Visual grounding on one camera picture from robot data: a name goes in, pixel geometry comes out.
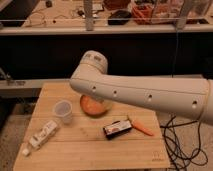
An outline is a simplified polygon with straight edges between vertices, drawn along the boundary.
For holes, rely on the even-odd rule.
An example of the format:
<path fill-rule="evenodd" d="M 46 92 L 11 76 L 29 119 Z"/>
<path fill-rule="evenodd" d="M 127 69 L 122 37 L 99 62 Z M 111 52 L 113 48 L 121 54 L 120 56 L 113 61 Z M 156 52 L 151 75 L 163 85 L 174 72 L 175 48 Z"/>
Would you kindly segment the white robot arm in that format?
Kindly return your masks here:
<path fill-rule="evenodd" d="M 101 53 L 84 53 L 70 79 L 73 90 L 103 99 L 144 107 L 213 125 L 213 80 L 107 74 Z"/>

